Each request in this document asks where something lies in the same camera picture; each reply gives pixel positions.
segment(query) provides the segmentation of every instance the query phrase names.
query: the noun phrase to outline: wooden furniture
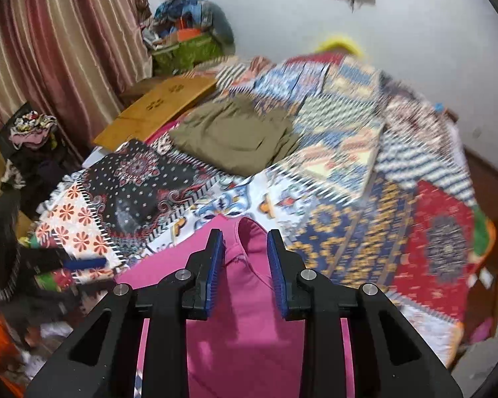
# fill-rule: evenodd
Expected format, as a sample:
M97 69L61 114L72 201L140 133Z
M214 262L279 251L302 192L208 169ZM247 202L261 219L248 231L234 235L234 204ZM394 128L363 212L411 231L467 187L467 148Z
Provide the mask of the wooden furniture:
M493 221L496 227L496 242L484 266L498 277L498 171L475 153L465 150L470 176L472 178L476 200L485 215ZM487 289L480 280L469 290L467 310L465 312L465 335L463 342L474 332L474 329L487 318L495 318L497 306L498 279Z
M94 144L114 151L129 139L145 141L159 127L176 119L215 89L211 77L170 77L124 110Z
M157 85L162 84L169 76L153 76L152 78L142 79L136 84L127 88L120 94L120 100L125 106L131 106L140 99L144 94L154 89Z

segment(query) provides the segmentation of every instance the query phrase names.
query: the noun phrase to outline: curtain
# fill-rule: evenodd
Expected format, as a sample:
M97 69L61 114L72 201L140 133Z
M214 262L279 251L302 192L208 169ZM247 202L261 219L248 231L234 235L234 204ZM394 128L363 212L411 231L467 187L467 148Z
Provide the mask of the curtain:
M150 77L140 0L0 0L0 127L25 102L57 117L86 157L120 113L118 95Z

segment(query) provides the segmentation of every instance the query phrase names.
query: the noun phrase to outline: blue and yellow patterned fabric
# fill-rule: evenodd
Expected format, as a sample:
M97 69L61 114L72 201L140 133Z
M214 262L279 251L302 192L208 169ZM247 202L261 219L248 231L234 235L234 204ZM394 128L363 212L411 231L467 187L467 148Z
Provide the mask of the blue and yellow patterned fabric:
M413 223L414 204L414 191L404 191L383 174L373 174L355 205L342 207L319 198L293 233L289 249L303 257L306 267L336 284L358 287L373 282L385 289Z

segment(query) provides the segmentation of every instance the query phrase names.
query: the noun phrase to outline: olive green cloth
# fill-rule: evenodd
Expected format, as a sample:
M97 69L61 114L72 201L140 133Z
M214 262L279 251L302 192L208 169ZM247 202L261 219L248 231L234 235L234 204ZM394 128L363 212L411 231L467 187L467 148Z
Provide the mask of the olive green cloth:
M287 157L299 139L284 109L258 115L243 95L197 107L169 134L179 150L242 176Z

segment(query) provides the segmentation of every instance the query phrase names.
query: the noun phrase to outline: clothing pile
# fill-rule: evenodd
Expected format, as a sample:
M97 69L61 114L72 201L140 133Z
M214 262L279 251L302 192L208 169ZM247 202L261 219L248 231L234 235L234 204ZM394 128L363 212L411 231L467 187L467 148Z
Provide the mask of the clothing pile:
M22 146L38 150L48 142L52 130L57 127L56 124L55 116L30 111L15 120L9 140L18 150Z
M183 19L187 28L210 31L223 46L232 45L234 36L221 8L208 0L166 0L154 14L152 29L160 37L178 30Z
M177 16L179 10L193 13L186 3L173 7ZM224 227L228 251L234 248L222 270L229 281L220 278L218 295L232 290L234 311L222 311L220 303L207 325L233 335L223 354L209 326L189 332L191 393L232 394L229 385L201 377L215 361L210 351L232 359L229 352L248 343L260 348L250 331L233 328L242 324L240 316L263 316L266 305L262 299L256 306L256 296L267 298L264 287L271 284L267 260L260 263L260 237L271 229L334 283L375 283L449 364L462 335L467 279L493 238L478 220L483 214L468 168L447 135L455 127L442 109L380 70L334 53L280 65L263 57L221 57L185 76L214 76L218 94L159 128L146 144L131 140L85 171L41 215L37 239L79 259L90 252L107 259L106 268L75 280L116 274L136 287L182 267L206 240L203 231ZM475 232L481 232L477 243ZM230 274L242 272L244 280L253 277L264 287L238 313L242 302L234 295L247 292ZM299 331L283 330L285 324L267 314L259 321L272 322L280 333L260 338L269 354L279 355L287 378L298 379L301 360L286 342ZM267 352L240 360L274 372L277 360ZM291 359L284 365L283 356ZM223 359L219 368L214 362L214 372L227 366ZM141 381L139 367L135 396Z

